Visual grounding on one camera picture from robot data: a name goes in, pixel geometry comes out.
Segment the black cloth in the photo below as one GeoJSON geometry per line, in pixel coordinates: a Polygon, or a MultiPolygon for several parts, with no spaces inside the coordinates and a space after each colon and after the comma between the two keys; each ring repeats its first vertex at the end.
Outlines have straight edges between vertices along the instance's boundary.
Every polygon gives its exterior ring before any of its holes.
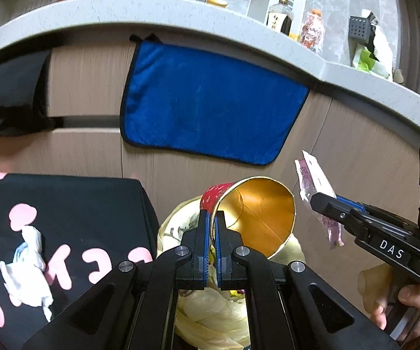
{"type": "MultiPolygon", "coordinates": [[[[11,209],[20,203],[36,208],[32,226],[43,235],[45,262],[61,245],[71,248],[65,264],[72,288],[62,289],[57,279],[51,286],[54,316],[92,286],[89,274],[98,271],[98,266],[83,261],[84,251],[105,250],[113,267],[137,247],[156,257],[158,220],[137,180],[8,174],[0,180],[0,261],[6,263],[12,262],[15,249],[23,242],[9,219],[11,209]]],[[[1,272],[0,306],[5,317],[0,342],[8,350],[19,350],[47,323],[41,307],[11,303],[1,272]]]]}
{"type": "Polygon", "coordinates": [[[53,127],[53,121],[46,117],[50,52],[34,52],[0,64],[0,137],[53,127]]]}

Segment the human hand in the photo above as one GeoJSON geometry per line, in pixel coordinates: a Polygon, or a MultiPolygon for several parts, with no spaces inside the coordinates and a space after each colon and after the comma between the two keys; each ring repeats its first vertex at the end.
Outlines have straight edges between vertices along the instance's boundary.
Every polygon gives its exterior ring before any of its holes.
{"type": "MultiPolygon", "coordinates": [[[[382,264],[369,270],[362,271],[359,274],[357,281],[357,290],[362,296],[365,311],[370,314],[370,320],[382,330],[386,327],[385,312],[386,307],[388,306],[388,296],[392,279],[393,268],[390,265],[382,264]]],[[[398,341],[403,341],[409,333],[412,323],[420,314],[420,285],[403,287],[398,294],[398,299],[404,305],[417,309],[413,319],[398,338],[398,341]]],[[[408,342],[419,336],[420,321],[406,341],[408,342]]]]}

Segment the yellow lid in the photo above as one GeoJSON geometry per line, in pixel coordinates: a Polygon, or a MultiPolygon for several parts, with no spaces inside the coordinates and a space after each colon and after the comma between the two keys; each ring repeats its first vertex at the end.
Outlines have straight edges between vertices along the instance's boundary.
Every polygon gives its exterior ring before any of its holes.
{"type": "Polygon", "coordinates": [[[224,1],[224,0],[207,0],[207,3],[211,5],[220,6],[222,8],[225,8],[228,6],[228,1],[224,1]]]}

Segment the crumpled tissue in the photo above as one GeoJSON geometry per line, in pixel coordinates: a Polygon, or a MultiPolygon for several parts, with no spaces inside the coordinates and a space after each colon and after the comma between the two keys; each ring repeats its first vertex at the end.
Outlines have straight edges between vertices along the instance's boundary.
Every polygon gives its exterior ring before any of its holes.
{"type": "Polygon", "coordinates": [[[43,271],[45,262],[41,257],[41,233],[33,226],[22,227],[23,242],[14,253],[13,262],[0,262],[4,287],[8,293],[31,307],[42,307],[48,322],[52,313],[53,295],[43,271]]]}

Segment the kitchen counter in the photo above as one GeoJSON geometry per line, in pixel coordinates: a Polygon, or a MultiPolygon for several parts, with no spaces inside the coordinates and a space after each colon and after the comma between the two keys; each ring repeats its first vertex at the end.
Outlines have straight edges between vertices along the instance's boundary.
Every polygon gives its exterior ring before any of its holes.
{"type": "Polygon", "coordinates": [[[1,26],[0,50],[42,34],[98,24],[185,29],[247,46],[320,83],[352,92],[420,129],[420,95],[417,93],[351,67],[327,62],[251,18],[191,0],[66,0],[54,3],[1,26]]]}

